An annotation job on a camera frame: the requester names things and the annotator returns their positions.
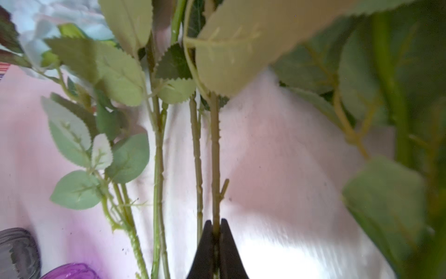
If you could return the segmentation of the red grey glass vase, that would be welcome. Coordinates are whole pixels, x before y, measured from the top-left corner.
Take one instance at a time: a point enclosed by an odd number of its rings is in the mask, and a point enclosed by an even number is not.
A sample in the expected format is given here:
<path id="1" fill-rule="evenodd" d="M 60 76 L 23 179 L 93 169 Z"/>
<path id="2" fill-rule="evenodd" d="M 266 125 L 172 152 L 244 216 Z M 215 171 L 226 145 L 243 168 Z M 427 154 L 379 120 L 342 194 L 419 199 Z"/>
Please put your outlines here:
<path id="1" fill-rule="evenodd" d="M 22 228 L 1 231 L 1 279 L 39 279 L 41 259 L 31 232 Z"/>

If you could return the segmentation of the blue purple glass vase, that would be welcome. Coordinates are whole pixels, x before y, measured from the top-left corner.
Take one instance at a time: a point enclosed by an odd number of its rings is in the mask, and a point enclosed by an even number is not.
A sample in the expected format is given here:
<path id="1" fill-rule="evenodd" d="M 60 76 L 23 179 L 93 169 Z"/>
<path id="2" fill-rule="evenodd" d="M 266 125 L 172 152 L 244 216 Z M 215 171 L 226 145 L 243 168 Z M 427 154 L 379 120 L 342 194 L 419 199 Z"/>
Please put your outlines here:
<path id="1" fill-rule="evenodd" d="M 100 279 L 85 263 L 69 263 L 44 274 L 41 279 Z"/>

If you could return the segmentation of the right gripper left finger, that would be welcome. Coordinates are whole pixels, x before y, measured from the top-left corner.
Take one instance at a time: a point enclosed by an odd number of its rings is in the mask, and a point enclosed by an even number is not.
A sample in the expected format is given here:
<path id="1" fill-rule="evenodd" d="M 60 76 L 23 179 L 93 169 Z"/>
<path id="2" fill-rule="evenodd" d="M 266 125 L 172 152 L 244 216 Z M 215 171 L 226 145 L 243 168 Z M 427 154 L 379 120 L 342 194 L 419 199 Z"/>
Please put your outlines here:
<path id="1" fill-rule="evenodd" d="M 203 232 L 187 279 L 212 279 L 214 274 L 214 236 L 211 220 L 204 224 Z"/>

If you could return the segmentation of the bunch of artificial flowers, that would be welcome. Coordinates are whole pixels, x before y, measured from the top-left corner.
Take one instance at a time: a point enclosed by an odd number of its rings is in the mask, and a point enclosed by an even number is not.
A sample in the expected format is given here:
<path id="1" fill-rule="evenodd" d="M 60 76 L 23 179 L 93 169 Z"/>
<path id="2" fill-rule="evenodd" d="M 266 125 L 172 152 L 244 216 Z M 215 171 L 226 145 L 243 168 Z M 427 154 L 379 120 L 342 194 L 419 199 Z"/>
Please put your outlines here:
<path id="1" fill-rule="evenodd" d="M 130 243 L 121 279 L 186 279 L 213 218 L 196 37 L 224 1 L 2 1 L 1 170 L 30 209 Z M 219 96 L 221 219 L 250 279 L 446 276 L 446 3 L 354 1 Z"/>

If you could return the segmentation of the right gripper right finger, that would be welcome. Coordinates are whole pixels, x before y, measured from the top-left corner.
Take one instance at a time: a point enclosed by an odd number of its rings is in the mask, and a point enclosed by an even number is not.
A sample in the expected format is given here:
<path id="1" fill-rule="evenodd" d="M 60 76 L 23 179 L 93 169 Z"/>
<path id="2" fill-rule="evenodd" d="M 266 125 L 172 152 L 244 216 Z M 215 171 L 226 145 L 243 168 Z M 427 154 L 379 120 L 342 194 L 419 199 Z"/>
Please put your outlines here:
<path id="1" fill-rule="evenodd" d="M 220 225 L 219 268 L 221 279 L 249 279 L 227 219 Z"/>

